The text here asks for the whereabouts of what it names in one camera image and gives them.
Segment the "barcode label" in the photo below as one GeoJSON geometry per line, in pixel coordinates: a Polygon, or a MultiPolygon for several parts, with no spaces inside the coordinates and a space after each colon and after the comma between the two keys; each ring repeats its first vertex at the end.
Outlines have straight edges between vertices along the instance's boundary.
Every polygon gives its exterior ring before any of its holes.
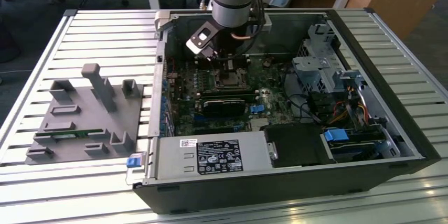
{"type": "Polygon", "coordinates": [[[182,139],[180,147],[196,147],[198,139],[182,139]]]}

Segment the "silver robot arm segment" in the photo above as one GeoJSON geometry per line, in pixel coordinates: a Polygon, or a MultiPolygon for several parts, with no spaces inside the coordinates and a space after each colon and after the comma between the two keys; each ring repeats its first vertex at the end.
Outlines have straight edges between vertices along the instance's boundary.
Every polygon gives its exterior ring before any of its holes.
{"type": "MultiPolygon", "coordinates": [[[[263,0],[276,6],[284,6],[288,1],[263,0]]],[[[246,35],[247,27],[251,25],[248,24],[251,4],[252,0],[214,0],[214,20],[204,23],[187,41],[187,47],[196,55],[202,54],[206,58],[215,59],[220,51],[235,52],[243,43],[242,41],[234,43],[230,37],[246,35]]]]}

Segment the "aluminum slatted table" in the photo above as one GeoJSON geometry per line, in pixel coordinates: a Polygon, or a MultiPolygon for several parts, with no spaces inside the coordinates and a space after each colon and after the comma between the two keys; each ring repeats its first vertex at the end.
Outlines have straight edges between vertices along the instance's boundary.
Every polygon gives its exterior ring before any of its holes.
{"type": "MultiPolygon", "coordinates": [[[[88,85],[80,70],[90,62],[100,64],[100,74],[112,84],[134,78],[144,85],[138,150],[146,150],[158,47],[155,14],[152,10],[86,10],[63,17],[0,130],[2,223],[448,221],[447,91],[376,14],[362,9],[339,14],[443,157],[420,172],[391,179],[366,193],[158,215],[126,183],[126,158],[26,165],[26,151],[52,99],[52,80],[70,78],[74,86],[88,85]]],[[[351,52],[343,53],[356,68],[351,52]]]]}

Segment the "blue latch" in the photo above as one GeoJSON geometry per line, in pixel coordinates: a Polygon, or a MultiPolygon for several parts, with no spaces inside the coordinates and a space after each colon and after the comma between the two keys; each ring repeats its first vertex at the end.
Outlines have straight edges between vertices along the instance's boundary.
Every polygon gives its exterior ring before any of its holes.
{"type": "Polygon", "coordinates": [[[142,157],[130,157],[128,162],[126,163],[128,168],[138,168],[142,166],[142,157]]]}
{"type": "Polygon", "coordinates": [[[344,129],[330,129],[327,132],[324,132],[324,136],[327,142],[348,140],[347,132],[344,129]]]}
{"type": "Polygon", "coordinates": [[[251,106],[251,113],[259,113],[264,111],[264,105],[251,106]]]}

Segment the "gray post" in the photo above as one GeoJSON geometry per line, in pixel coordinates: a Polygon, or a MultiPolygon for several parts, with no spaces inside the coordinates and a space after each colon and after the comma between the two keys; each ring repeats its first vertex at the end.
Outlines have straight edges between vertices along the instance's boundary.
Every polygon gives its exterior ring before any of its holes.
{"type": "Polygon", "coordinates": [[[118,110],[118,106],[112,99],[112,87],[110,87],[111,83],[104,81],[100,76],[100,65],[96,63],[84,64],[82,75],[84,78],[90,79],[95,93],[102,100],[107,112],[115,112],[118,110]]]}

